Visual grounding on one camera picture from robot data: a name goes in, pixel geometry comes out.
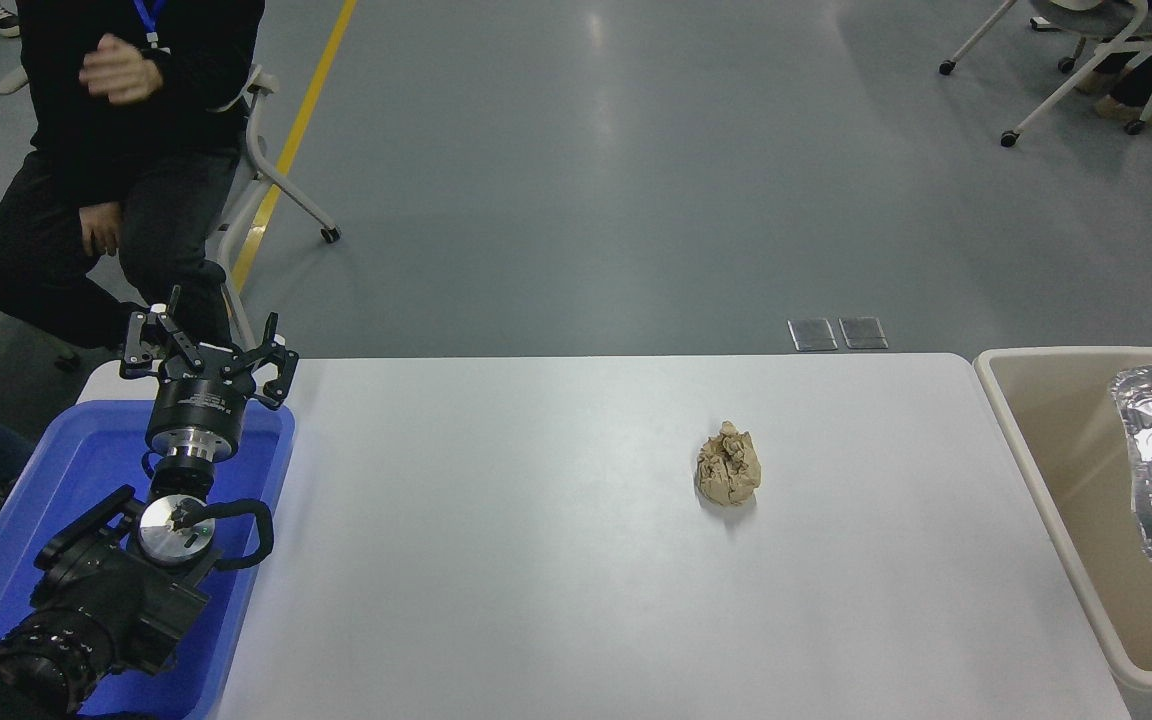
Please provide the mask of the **seated person's left hand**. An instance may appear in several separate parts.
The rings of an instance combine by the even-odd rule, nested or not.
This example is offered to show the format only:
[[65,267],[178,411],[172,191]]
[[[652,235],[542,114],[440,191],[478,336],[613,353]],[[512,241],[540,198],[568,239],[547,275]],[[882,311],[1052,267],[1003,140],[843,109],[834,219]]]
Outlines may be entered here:
[[84,54],[78,81],[88,94],[113,106],[147,101],[165,83],[154,60],[115,35],[104,35],[96,50]]

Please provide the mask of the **seated person's right hand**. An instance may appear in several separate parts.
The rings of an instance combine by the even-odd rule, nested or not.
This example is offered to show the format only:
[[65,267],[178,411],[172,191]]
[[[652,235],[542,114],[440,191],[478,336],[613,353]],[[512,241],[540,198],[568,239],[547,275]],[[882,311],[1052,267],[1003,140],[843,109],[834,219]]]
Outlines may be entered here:
[[122,245],[122,205],[119,202],[78,209],[81,242],[88,258],[115,258]]

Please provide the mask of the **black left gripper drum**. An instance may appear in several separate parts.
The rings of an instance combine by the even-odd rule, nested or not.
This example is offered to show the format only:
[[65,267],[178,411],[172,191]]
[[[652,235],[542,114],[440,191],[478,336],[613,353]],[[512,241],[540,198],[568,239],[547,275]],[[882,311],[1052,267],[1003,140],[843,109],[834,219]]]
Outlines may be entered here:
[[146,442],[159,444],[169,430],[200,429],[227,444],[238,444],[247,402],[233,384],[220,379],[168,379],[157,387]]

